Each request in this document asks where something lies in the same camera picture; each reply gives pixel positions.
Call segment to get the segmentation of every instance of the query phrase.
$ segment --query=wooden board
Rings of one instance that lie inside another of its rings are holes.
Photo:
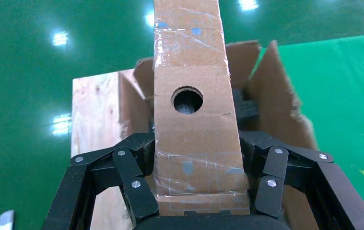
[[[70,157],[114,146],[130,132],[147,129],[145,124],[142,128],[141,124],[127,128],[130,125],[127,114],[132,111],[132,107],[121,109],[127,105],[121,98],[134,100],[140,104],[139,107],[145,105],[132,73],[133,69],[129,69],[73,80]],[[118,187],[108,188],[96,197],[91,229],[132,229]]]

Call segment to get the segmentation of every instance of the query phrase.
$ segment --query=black plastic part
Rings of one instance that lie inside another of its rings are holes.
[[[282,194],[283,179],[274,176],[262,177],[255,198],[255,210],[260,214],[279,218],[282,214]]]
[[[137,176],[143,177],[142,172],[129,149],[116,149],[112,155],[121,181],[126,181]]]
[[[255,101],[245,101],[242,90],[233,90],[233,100],[237,126],[239,130],[245,130],[248,121],[258,116],[258,106]]]
[[[136,177],[126,180],[123,188],[124,200],[134,226],[149,217],[159,215],[158,203],[145,179]]]
[[[86,165],[68,167],[49,209],[43,230],[71,230],[90,226],[95,193]]]
[[[153,170],[153,158],[155,153],[155,134],[154,133],[135,133],[122,140],[113,147],[101,149],[93,152],[83,153],[72,157],[71,165],[90,165],[94,162],[111,158],[113,151],[119,148],[129,149],[135,158],[138,166],[144,175],[150,175]],[[83,157],[81,162],[76,162],[76,158]]]
[[[364,230],[364,201],[337,164],[319,162],[306,192],[320,229]]]
[[[153,217],[135,230],[290,230],[285,224],[265,215],[229,216],[218,214],[182,217]]]
[[[288,156],[288,150],[277,146],[271,147],[262,172],[266,175],[285,179]]]

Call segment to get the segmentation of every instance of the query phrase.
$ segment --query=cardboard box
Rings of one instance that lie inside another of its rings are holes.
[[[286,75],[276,42],[271,42],[254,70],[259,58],[259,50],[260,46],[256,41],[226,45],[231,86],[243,89],[249,96],[248,99],[255,100],[258,104],[258,119],[248,124],[248,130],[265,131],[290,145],[317,149],[312,123],[301,114],[300,100]],[[137,63],[134,71],[135,79],[146,96],[148,104],[153,96],[150,94],[150,92],[153,93],[154,79],[150,68],[152,63],[151,58],[146,58]],[[161,215],[172,215],[173,212],[168,211],[168,206],[161,205],[161,202],[178,203],[178,199],[174,201],[170,198],[166,201],[158,199],[158,202]],[[306,196],[301,192],[286,186],[283,206],[292,229],[318,229]]]
[[[159,196],[247,190],[217,0],[154,0]]]

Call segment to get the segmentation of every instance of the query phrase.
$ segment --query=screw head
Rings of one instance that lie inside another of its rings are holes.
[[[74,161],[81,162],[81,161],[83,161],[83,157],[76,157],[76,159],[74,159]]]
[[[268,180],[267,183],[271,187],[275,187],[276,186],[276,181],[274,181],[274,180]]]
[[[138,188],[139,186],[141,186],[141,183],[139,181],[132,182],[132,187],[133,188]]]
[[[327,159],[327,156],[326,155],[324,155],[324,154],[319,154],[319,157],[321,158],[321,159]]]

